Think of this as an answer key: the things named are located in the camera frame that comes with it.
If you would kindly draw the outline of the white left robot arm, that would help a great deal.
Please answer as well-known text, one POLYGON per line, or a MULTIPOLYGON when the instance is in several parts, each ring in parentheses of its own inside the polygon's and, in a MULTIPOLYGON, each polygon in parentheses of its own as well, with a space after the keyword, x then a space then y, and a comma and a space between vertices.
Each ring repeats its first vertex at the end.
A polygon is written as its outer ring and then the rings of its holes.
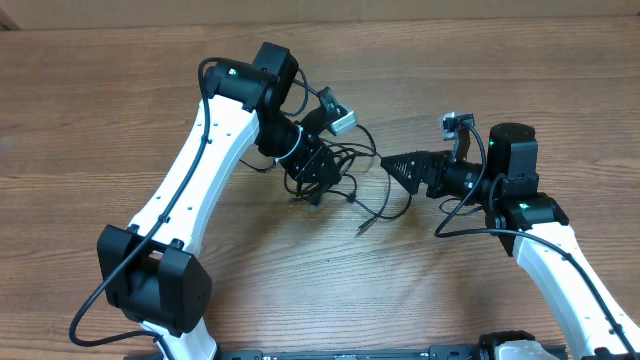
POLYGON ((287 48, 264 43, 250 63, 207 58, 192 130, 169 172, 125 228, 107 226, 97 242, 99 293, 157 345, 160 359, 212 359, 217 353, 204 314, 212 281, 199 262, 204 232, 229 177, 256 146, 296 182, 326 191, 340 181, 321 140, 357 124, 330 89, 296 121, 281 109, 304 75, 287 48))

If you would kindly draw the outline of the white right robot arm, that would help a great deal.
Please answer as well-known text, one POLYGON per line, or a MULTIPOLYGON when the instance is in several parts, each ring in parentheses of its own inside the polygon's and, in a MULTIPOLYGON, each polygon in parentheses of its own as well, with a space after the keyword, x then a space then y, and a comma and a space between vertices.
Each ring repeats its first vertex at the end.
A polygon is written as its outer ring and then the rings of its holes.
POLYGON ((485 213, 480 233, 499 238, 508 256, 542 294, 576 359, 636 359, 639 327, 626 315, 581 251, 565 212, 539 191, 533 127, 501 123, 479 141, 481 161, 466 155, 479 134, 469 120, 444 120, 450 151, 416 151, 382 159, 382 168, 409 194, 451 196, 485 213))

